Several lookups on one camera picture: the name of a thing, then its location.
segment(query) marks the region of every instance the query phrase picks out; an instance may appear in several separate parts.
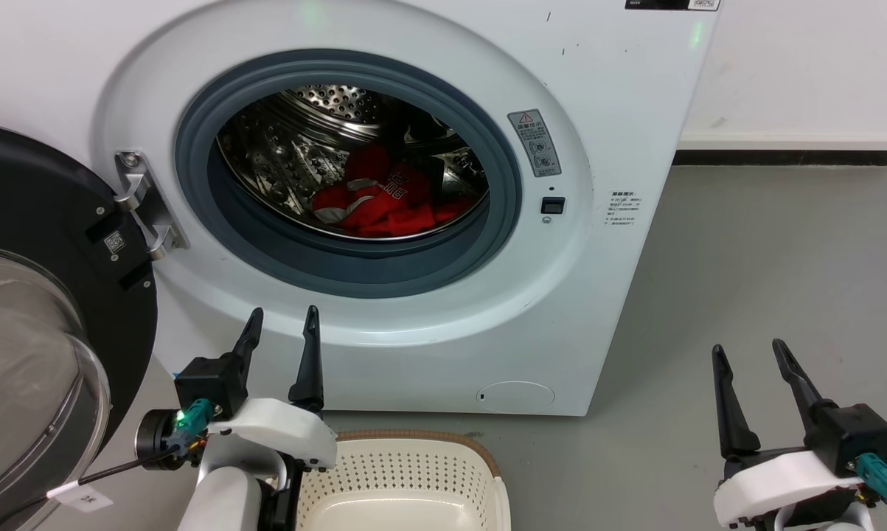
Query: washing machine door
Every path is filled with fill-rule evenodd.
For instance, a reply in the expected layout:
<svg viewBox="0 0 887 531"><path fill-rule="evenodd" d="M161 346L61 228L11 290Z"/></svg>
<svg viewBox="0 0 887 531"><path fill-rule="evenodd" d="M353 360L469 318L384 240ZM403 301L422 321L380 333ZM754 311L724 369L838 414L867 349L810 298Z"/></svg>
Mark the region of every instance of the washing machine door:
<svg viewBox="0 0 887 531"><path fill-rule="evenodd" d="M154 287L141 229L102 179L0 129L0 518L82 475L122 421L149 363Z"/></svg>

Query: cable tag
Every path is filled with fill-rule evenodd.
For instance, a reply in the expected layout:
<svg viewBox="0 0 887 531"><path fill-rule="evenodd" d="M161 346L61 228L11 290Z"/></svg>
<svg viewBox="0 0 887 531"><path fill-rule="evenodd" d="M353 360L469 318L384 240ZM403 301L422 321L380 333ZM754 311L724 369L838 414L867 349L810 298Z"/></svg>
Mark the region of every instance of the cable tag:
<svg viewBox="0 0 887 531"><path fill-rule="evenodd" d="M113 504L112 500L106 498L95 488L88 485L79 485L69 490L64 490L59 494L48 496L63 505L69 505L80 512L93 512L103 507L109 507Z"/></svg>

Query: qr code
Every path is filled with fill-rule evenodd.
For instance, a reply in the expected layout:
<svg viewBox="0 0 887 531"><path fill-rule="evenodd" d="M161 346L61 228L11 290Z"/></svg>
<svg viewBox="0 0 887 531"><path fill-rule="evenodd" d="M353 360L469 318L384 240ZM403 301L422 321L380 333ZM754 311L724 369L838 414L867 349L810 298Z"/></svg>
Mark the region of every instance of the qr code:
<svg viewBox="0 0 887 531"><path fill-rule="evenodd" d="M719 9L719 0L690 0L690 10L710 10Z"/></svg>
<svg viewBox="0 0 887 531"><path fill-rule="evenodd" d="M122 239L122 233L119 231L115 231L111 233L109 236L106 236L105 246L109 248L109 252L112 254L116 254L120 249L125 246L125 240Z"/></svg>

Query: robotic arm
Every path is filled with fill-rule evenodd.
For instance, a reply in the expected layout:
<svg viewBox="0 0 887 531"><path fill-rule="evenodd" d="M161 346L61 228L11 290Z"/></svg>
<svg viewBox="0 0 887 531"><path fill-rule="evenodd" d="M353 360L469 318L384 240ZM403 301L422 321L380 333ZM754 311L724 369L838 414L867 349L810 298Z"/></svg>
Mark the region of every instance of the robotic arm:
<svg viewBox="0 0 887 531"><path fill-rule="evenodd" d="M180 531L292 531L302 474L335 467L338 443L321 418L319 310L310 306L306 315L291 403L248 397L262 327L257 308L230 353L192 360L174 380L181 409L150 411L136 433L139 458L178 447L149 470L200 467Z"/></svg>
<svg viewBox="0 0 887 531"><path fill-rule="evenodd" d="M887 504L887 421L865 403L838 407L824 399L780 339L773 340L781 376L790 384L804 444L760 450L732 387L722 345L712 350L719 441L726 458L715 491L719 524L780 531L829 524L831 531L872 531L869 508Z"/></svg>

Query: red garment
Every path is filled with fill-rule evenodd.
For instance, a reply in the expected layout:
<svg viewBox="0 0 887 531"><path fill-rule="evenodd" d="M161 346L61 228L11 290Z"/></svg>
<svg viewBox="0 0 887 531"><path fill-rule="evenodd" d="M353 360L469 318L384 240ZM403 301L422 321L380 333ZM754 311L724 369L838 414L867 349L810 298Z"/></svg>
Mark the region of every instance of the red garment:
<svg viewBox="0 0 887 531"><path fill-rule="evenodd" d="M446 205L439 205L434 207L434 221L442 225L463 214L471 207L473 207L473 199L459 199L459 201L447 203Z"/></svg>
<svg viewBox="0 0 887 531"><path fill-rule="evenodd" d="M349 154L345 181L312 196L316 217L353 235L415 235L446 223L471 208L471 199L431 205L430 179L398 162L390 167L382 145Z"/></svg>
<svg viewBox="0 0 887 531"><path fill-rule="evenodd" d="M368 144L366 147L353 151L345 162L345 181L358 178L370 178L383 182L390 169L390 155L380 144Z"/></svg>
<svg viewBox="0 0 887 531"><path fill-rule="evenodd" d="M382 221L390 212L428 205L430 179L403 162L399 162L390 171L385 184L361 188L353 192L353 195L357 199L366 199L355 205L355 208L349 209L348 218L339 223L339 226L342 229L361 231Z"/></svg>

